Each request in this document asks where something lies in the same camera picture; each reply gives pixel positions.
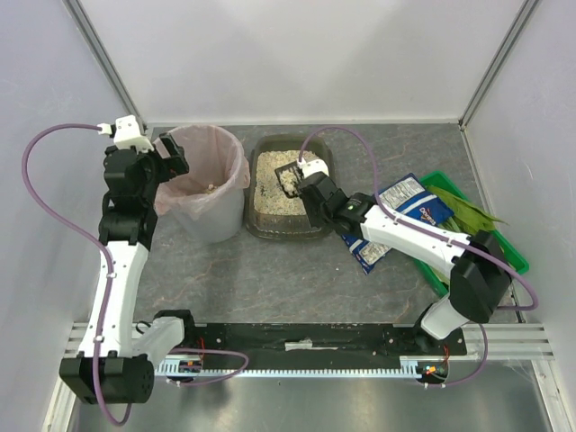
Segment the black litter scoop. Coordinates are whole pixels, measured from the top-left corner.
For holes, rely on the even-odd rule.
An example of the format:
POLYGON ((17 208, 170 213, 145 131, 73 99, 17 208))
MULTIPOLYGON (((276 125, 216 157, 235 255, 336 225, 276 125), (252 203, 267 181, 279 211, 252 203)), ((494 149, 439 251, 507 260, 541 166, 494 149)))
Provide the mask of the black litter scoop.
POLYGON ((279 166, 274 170, 278 184, 289 199, 299 197, 298 184, 302 181, 302 171, 296 162, 279 166))

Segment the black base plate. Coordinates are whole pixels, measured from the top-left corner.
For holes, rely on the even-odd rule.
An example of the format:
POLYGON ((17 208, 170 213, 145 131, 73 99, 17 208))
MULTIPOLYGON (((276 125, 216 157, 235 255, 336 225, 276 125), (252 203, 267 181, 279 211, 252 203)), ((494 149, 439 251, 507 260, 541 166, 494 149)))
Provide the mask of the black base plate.
POLYGON ((411 326, 388 323, 208 323, 184 331, 181 347, 237 351, 252 369, 394 367, 402 356, 467 354, 457 329, 435 340, 411 326))

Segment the grey litter box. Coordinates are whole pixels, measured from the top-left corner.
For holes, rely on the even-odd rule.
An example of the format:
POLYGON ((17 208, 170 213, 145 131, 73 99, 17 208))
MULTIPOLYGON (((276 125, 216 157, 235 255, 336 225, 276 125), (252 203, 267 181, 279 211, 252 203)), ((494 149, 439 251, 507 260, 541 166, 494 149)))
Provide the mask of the grey litter box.
POLYGON ((275 169, 294 162, 299 156, 304 134, 265 136, 252 150, 250 186, 245 203, 245 222, 250 234, 270 240, 322 239, 329 228, 313 228, 302 200, 285 196, 275 169))

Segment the blue Doritos chip bag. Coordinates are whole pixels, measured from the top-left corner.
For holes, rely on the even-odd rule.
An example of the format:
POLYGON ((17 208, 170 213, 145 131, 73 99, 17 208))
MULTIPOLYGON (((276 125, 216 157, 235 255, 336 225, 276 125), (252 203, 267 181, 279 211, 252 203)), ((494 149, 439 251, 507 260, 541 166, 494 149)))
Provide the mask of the blue Doritos chip bag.
POLYGON ((453 215, 446 204, 429 192, 413 174, 405 175, 380 190, 379 198, 393 216, 389 218, 374 207, 367 214, 366 224, 361 227, 361 231, 368 235, 367 239, 346 234, 341 236, 364 273, 369 274, 380 260, 396 249, 448 275, 450 248, 421 231, 425 228, 445 237, 449 235, 449 231, 440 226, 453 215))

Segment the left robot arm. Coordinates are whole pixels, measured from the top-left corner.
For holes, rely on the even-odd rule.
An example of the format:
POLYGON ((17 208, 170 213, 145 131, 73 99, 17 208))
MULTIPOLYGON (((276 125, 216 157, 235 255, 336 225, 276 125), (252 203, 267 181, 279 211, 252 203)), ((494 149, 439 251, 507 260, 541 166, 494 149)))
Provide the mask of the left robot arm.
POLYGON ((76 355, 63 359, 59 367, 62 381, 86 404, 146 402, 155 369, 194 324, 188 310, 161 311, 141 337, 133 336, 140 277, 158 221, 158 187, 189 171, 184 149, 175 139, 163 133, 159 140, 165 157, 157 148, 141 152, 110 146, 105 151, 108 190, 97 240, 103 247, 102 268, 84 338, 76 355))

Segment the green leafy vegetable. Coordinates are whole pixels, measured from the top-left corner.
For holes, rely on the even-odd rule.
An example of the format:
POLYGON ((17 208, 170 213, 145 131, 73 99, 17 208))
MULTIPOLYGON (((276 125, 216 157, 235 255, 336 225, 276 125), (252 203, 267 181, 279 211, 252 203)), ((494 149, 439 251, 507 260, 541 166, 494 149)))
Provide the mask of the green leafy vegetable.
POLYGON ((440 226, 454 232, 475 235, 478 231, 494 231, 497 223, 504 223, 483 208, 442 188, 430 185, 427 190, 436 195, 453 212, 440 226))

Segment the grey bin with pink bag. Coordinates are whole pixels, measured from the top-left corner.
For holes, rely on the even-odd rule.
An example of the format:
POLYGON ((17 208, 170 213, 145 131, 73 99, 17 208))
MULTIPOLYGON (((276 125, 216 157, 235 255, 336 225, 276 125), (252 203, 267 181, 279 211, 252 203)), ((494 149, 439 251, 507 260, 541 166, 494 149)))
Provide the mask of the grey bin with pink bag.
POLYGON ((189 172, 158 187, 157 214, 173 216, 203 245, 230 239, 242 226, 250 186, 242 143, 213 125, 179 126, 167 134, 183 148, 189 172))

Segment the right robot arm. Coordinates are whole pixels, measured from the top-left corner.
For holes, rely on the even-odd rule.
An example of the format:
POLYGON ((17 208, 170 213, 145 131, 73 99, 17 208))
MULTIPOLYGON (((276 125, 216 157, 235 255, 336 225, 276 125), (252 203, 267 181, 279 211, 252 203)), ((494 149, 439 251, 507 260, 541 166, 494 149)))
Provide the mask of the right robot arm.
POLYGON ((347 196, 323 173, 303 179, 297 191, 312 226, 385 245, 449 278, 449 294, 432 303, 415 325, 436 340, 468 322, 488 323, 511 284, 499 266, 505 261, 500 244, 487 231, 469 236, 413 220, 382 207, 372 195, 347 196))

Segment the litter clump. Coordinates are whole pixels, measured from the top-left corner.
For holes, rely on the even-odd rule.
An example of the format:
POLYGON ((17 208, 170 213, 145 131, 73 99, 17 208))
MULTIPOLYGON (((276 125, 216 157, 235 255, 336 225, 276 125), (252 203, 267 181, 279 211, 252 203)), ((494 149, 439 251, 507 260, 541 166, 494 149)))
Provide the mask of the litter clump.
POLYGON ((288 197, 298 195, 298 177, 292 172, 282 172, 280 174, 280 186, 288 197))

